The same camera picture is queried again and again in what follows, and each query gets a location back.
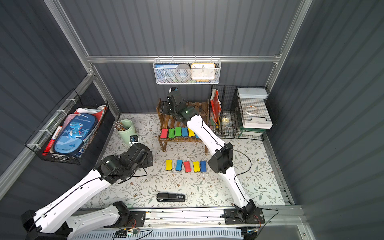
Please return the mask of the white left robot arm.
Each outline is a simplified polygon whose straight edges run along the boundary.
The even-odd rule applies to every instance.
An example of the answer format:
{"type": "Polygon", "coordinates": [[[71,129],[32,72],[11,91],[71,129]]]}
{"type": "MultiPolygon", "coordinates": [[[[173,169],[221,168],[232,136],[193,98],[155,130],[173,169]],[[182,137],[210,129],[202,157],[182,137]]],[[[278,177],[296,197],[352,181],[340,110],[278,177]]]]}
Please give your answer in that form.
{"type": "Polygon", "coordinates": [[[122,201],[96,212],[75,216],[87,201],[108,187],[121,184],[139,168],[153,165],[153,153],[144,144],[134,142],[120,155],[110,155],[71,189],[45,207],[22,214],[27,240],[70,240],[98,228],[124,228],[134,226],[135,220],[122,201]]]}

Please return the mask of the yellow eraser bottom shelf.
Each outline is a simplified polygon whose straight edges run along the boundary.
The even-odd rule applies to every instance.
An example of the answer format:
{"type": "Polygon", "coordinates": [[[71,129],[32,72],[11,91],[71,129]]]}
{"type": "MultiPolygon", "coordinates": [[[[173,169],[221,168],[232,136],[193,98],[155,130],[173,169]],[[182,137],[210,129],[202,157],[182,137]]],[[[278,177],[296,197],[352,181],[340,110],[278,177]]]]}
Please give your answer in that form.
{"type": "Polygon", "coordinates": [[[191,130],[191,129],[189,129],[189,128],[188,128],[188,134],[189,134],[189,137],[190,137],[190,138],[195,137],[195,133],[194,133],[194,131],[191,130]]]}

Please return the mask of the blue eraser shelf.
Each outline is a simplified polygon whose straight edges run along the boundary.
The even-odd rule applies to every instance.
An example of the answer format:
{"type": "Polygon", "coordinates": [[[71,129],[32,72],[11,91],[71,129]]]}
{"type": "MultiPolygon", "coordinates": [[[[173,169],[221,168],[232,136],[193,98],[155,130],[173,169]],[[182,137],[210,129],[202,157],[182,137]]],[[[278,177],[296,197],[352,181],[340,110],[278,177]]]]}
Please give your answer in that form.
{"type": "Polygon", "coordinates": [[[177,160],[177,164],[176,164],[175,170],[178,171],[178,172],[181,172],[182,171],[182,167],[183,167],[183,160],[177,160]]]}
{"type": "Polygon", "coordinates": [[[200,172],[201,173],[207,172],[207,162],[206,161],[200,161],[200,172]]]}
{"type": "Polygon", "coordinates": [[[187,138],[189,136],[189,131],[188,131],[188,128],[181,128],[181,131],[182,131],[182,137],[183,138],[187,138]]]}

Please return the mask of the yellow eraser top shelf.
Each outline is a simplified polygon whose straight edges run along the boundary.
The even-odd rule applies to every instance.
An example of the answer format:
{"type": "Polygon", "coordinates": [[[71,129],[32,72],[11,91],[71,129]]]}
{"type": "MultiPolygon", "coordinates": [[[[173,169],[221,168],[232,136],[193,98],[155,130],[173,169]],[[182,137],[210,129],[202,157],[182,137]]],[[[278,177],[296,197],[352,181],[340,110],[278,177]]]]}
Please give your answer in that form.
{"type": "Polygon", "coordinates": [[[194,167],[194,172],[195,173],[200,172],[201,171],[200,161],[194,161],[193,162],[193,167],[194,167]]]}
{"type": "Polygon", "coordinates": [[[166,160],[166,171],[171,171],[173,169],[173,160],[166,160]]]}

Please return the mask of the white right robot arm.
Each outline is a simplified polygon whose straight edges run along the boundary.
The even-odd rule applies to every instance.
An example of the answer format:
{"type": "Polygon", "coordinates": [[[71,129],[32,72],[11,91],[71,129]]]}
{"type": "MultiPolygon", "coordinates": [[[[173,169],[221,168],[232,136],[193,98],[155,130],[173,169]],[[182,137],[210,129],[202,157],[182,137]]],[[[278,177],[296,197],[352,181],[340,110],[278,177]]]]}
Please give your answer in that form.
{"type": "Polygon", "coordinates": [[[209,167],[225,182],[232,195],[240,221],[242,223],[252,222],[257,216],[261,224],[265,223],[261,208],[258,208],[248,196],[238,179],[233,163],[233,145],[225,143],[208,127],[198,111],[194,107],[187,105],[178,88],[170,88],[167,99],[168,113],[176,121],[186,124],[200,138],[212,155],[208,162],[209,167]]]}

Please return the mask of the yellow eraser shelf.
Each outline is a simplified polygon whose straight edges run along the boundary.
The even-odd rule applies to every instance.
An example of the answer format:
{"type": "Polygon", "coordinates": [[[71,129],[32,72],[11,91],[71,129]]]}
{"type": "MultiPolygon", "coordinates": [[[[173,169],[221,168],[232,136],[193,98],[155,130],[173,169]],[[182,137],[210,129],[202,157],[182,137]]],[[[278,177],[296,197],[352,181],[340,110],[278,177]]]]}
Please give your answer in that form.
{"type": "Polygon", "coordinates": [[[173,169],[173,160],[166,160],[166,171],[171,171],[173,169]]]}
{"type": "Polygon", "coordinates": [[[195,173],[200,172],[201,171],[200,161],[194,161],[193,162],[193,167],[194,167],[194,172],[195,173]]]}
{"type": "Polygon", "coordinates": [[[191,130],[191,129],[189,129],[189,128],[188,128],[188,134],[189,134],[189,137],[190,137],[190,138],[195,137],[195,133],[194,133],[194,131],[191,130]]]}

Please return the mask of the wooden two-tier shelf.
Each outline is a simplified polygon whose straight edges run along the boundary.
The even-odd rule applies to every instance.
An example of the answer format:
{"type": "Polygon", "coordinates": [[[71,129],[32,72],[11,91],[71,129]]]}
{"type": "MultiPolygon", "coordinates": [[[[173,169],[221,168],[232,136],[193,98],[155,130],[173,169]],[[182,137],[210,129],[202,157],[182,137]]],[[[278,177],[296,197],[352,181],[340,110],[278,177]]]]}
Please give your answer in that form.
{"type": "MultiPolygon", "coordinates": [[[[170,142],[190,142],[190,143],[198,143],[201,142],[197,137],[189,137],[189,132],[187,131],[187,137],[177,137],[169,138],[169,133],[167,133],[167,138],[162,138],[165,135],[163,134],[165,131],[163,129],[175,129],[175,128],[186,128],[187,125],[184,125],[181,122],[176,121],[171,115],[166,112],[166,105],[168,101],[162,101],[159,99],[158,105],[156,107],[156,111],[160,120],[160,133],[157,136],[158,142],[160,144],[162,152],[166,152],[167,144],[170,142]]],[[[187,106],[192,106],[195,110],[199,112],[203,121],[208,123],[209,121],[209,100],[205,102],[192,102],[187,103],[187,106]]]]}

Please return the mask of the blue eraser top shelf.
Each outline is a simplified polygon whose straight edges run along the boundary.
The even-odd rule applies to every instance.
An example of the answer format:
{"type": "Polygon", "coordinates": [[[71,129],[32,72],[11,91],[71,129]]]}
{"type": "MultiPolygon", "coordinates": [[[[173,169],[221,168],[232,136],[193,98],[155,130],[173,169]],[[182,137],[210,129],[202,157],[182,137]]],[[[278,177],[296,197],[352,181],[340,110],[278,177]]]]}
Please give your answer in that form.
{"type": "Polygon", "coordinates": [[[200,161],[200,172],[201,173],[207,172],[207,162],[206,161],[200,161]]]}
{"type": "Polygon", "coordinates": [[[177,164],[176,164],[175,170],[178,171],[178,172],[181,172],[182,171],[182,167],[183,167],[183,160],[177,160],[177,164]]]}

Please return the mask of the blue eraser bottom shelf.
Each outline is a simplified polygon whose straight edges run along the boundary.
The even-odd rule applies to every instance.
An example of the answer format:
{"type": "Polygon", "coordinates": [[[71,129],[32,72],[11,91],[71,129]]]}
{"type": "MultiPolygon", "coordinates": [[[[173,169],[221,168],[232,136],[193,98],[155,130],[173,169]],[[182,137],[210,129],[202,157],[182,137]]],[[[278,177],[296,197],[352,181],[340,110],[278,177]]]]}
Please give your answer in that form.
{"type": "Polygon", "coordinates": [[[189,131],[188,131],[188,128],[181,128],[181,131],[182,131],[182,137],[183,138],[187,138],[189,136],[189,131]]]}

